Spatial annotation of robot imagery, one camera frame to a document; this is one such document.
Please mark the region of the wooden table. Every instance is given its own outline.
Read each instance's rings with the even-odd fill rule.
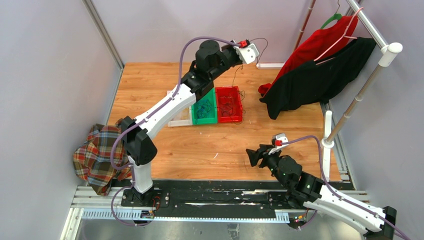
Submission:
[[[183,74],[189,63],[183,66]],[[231,86],[237,67],[214,81],[216,87]],[[165,126],[153,140],[158,149],[152,161],[152,178],[198,180],[275,180],[269,169],[251,167],[246,148],[270,144],[271,137],[285,133],[288,140],[306,135],[323,136],[324,117],[319,103],[304,105],[294,111],[281,112],[271,120],[267,107],[259,102],[258,87],[271,83],[278,70],[259,70],[254,64],[237,71],[234,86],[245,91],[242,101],[244,122],[212,125]],[[109,125],[126,116],[134,118],[150,109],[171,90],[178,80],[177,63],[127,63],[110,113]],[[313,139],[286,147],[303,166],[303,171],[319,177],[318,148]],[[334,154],[331,153],[330,179],[340,181]]]

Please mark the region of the white wall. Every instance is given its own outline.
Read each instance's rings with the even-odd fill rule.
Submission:
[[[56,240],[120,72],[80,0],[2,1],[0,36],[0,239]]]
[[[94,0],[124,62],[178,62],[198,36],[241,41],[264,37],[261,62],[285,62],[293,51],[310,0]],[[340,0],[340,13],[347,3]],[[303,40],[335,13],[337,0],[317,0]],[[195,58],[193,43],[184,61]],[[265,43],[257,42],[260,50]]]
[[[364,0],[369,18],[403,52],[376,77],[341,131],[357,186],[371,201],[397,209],[397,225],[411,239],[424,239],[424,2]],[[369,37],[363,27],[357,36]],[[358,79],[331,100],[339,119],[374,70],[376,49]]]

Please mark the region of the hanger hook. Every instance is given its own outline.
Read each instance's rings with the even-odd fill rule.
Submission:
[[[337,14],[337,12],[339,11],[339,9],[340,9],[340,0],[337,0],[337,5],[338,5],[338,8],[337,8],[337,10],[335,11],[335,13],[334,14]]]

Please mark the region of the plastic bin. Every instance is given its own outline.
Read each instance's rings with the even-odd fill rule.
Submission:
[[[243,106],[238,86],[215,87],[218,123],[243,121]]]
[[[216,124],[218,122],[214,88],[191,106],[191,116],[193,125]]]
[[[171,121],[168,122],[168,127],[180,127],[180,126],[191,126],[193,125],[192,120],[192,107],[189,106],[178,113]]]

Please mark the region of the crumpled plaid fabric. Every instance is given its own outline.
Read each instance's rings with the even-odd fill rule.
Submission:
[[[129,167],[116,170],[110,162],[112,146],[121,134],[121,121],[122,119],[118,120],[115,126],[93,125],[84,144],[73,153],[76,175],[88,181],[94,191],[101,196],[109,194],[113,177],[119,181],[131,177]],[[123,166],[128,162],[121,141],[116,147],[114,162],[117,166]]]

